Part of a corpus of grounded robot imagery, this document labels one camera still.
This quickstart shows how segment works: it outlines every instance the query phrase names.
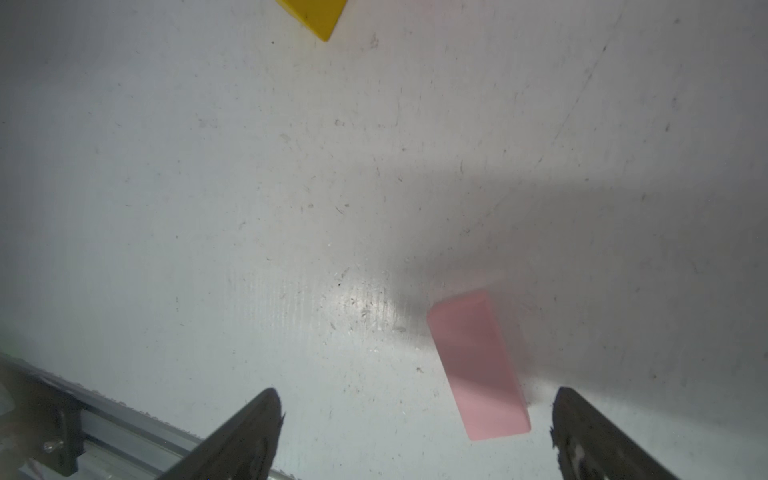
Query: yellow block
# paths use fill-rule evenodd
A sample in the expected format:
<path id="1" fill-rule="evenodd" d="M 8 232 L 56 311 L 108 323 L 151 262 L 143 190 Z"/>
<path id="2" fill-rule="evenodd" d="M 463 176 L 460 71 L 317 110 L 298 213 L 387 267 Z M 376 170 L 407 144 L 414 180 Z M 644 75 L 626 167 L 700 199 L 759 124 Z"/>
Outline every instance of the yellow block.
<path id="1" fill-rule="evenodd" d="M 328 41 L 346 0 L 277 0 L 277 3 L 320 40 Z"/>

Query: scratch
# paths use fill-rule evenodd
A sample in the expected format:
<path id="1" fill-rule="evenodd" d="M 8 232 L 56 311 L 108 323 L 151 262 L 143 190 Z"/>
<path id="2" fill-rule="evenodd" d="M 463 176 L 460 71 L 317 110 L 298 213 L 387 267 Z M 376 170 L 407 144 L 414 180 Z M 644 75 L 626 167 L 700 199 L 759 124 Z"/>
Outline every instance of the scratch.
<path id="1" fill-rule="evenodd" d="M 565 127 L 565 124 L 567 124 L 568 119 L 571 117 L 571 113 L 573 113 L 573 110 L 576 108 L 576 104 L 579 101 L 579 98 L 581 98 L 581 94 L 584 93 L 584 91 L 587 89 L 587 85 L 589 85 L 589 81 L 592 79 L 592 74 L 594 73 L 594 70 L 598 67 L 598 64 L 600 63 L 600 60 L 603 58 L 603 54 L 607 50 L 608 44 L 611 43 L 611 40 L 613 39 L 615 33 L 616 33 L 616 27 L 618 26 L 619 22 L 621 21 L 621 16 L 624 14 L 624 10 L 627 7 L 627 0 L 624 1 L 624 4 L 621 6 L 621 12 L 619 12 L 619 16 L 616 17 L 616 21 L 614 22 L 614 26 L 611 29 L 611 34 L 608 36 L 608 40 L 605 42 L 605 46 L 603 47 L 603 51 L 598 55 L 598 59 L 594 62 L 592 65 L 592 68 L 589 69 L 589 76 L 587 77 L 587 80 L 584 82 L 584 84 L 581 86 L 581 90 L 579 91 L 579 94 L 576 96 L 576 101 L 571 106 L 571 109 L 568 110 L 568 113 L 565 115 L 565 119 L 560 123 L 560 127 L 558 128 L 558 132 L 554 135 L 554 138 L 552 138 L 551 145 L 554 145 L 555 141 L 560 137 L 560 133 L 563 131 L 563 127 Z M 541 161 L 544 160 L 544 156 L 542 155 L 541 158 L 538 160 L 537 163 L 541 163 Z M 496 204 L 488 210 L 488 212 L 485 213 L 485 218 L 490 217 L 493 213 L 495 213 L 499 207 L 509 198 L 512 196 L 513 189 L 509 189 L 506 194 L 498 201 Z"/>
<path id="2" fill-rule="evenodd" d="M 576 108 L 576 104 L 578 104 L 579 99 L 581 98 L 581 94 L 584 93 L 584 91 L 587 89 L 587 85 L 589 85 L 589 81 L 592 79 L 592 74 L 594 73 L 594 70 L 598 67 L 598 64 L 600 63 L 600 60 L 602 60 L 603 55 L 605 54 L 605 51 L 608 48 L 608 44 L 611 43 L 611 40 L 614 37 L 614 33 L 616 33 L 616 27 L 621 21 L 621 16 L 624 14 L 624 9 L 627 7 L 627 2 L 624 2 L 624 5 L 621 6 L 621 12 L 619 12 L 619 16 L 616 18 L 616 21 L 614 22 L 614 26 L 611 28 L 611 34 L 608 36 L 608 40 L 605 42 L 605 46 L 603 47 L 603 51 L 600 52 L 598 55 L 598 59 L 594 62 L 592 65 L 592 68 L 589 69 L 589 76 L 587 76 L 587 80 L 584 82 L 584 84 L 581 86 L 581 90 L 578 92 L 578 95 L 576 96 L 576 101 L 571 106 L 571 109 L 568 110 L 568 113 L 565 115 L 565 119 L 560 123 L 560 127 L 558 128 L 557 134 L 555 134 L 554 138 L 552 139 L 552 144 L 555 143 L 555 141 L 560 137 L 560 133 L 562 133 L 563 128 L 565 127 L 565 124 L 568 123 L 568 119 L 571 117 L 571 114 L 573 113 L 574 109 Z"/>
<path id="3" fill-rule="evenodd" d="M 400 124 L 400 96 L 397 97 L 397 118 L 395 119 L 395 128 Z"/>

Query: pink rectangular block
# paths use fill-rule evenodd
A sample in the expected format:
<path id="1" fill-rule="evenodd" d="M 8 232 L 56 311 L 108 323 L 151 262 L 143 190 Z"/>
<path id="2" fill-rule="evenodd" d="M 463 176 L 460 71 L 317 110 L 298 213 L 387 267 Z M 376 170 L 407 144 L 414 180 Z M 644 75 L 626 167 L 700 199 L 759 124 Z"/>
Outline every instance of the pink rectangular block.
<path id="1" fill-rule="evenodd" d="M 469 439 L 530 432 L 525 399 L 488 294 L 438 303 L 427 323 Z"/>

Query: screw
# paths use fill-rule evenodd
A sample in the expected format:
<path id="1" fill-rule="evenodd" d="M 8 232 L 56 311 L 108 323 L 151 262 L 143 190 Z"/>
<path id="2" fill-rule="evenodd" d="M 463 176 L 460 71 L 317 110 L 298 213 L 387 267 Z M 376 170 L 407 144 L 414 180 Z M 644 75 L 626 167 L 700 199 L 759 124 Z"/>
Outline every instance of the screw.
<path id="1" fill-rule="evenodd" d="M 43 444 L 43 452 L 53 453 L 62 447 L 64 447 L 64 440 L 61 440 L 61 439 L 48 440 L 46 443 Z"/>

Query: white surface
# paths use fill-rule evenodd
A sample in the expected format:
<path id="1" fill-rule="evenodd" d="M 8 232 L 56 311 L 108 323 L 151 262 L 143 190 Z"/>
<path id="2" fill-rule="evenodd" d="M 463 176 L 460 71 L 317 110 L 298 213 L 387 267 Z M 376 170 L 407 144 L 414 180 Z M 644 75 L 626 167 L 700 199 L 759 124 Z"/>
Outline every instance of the white surface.
<path id="1" fill-rule="evenodd" d="M 305 480 L 556 478 L 561 384 L 683 477 L 762 477 L 763 3 L 0 22 L 7 353 L 198 435 L 273 385 Z M 533 432 L 470 443 L 425 313 L 482 286 Z"/>

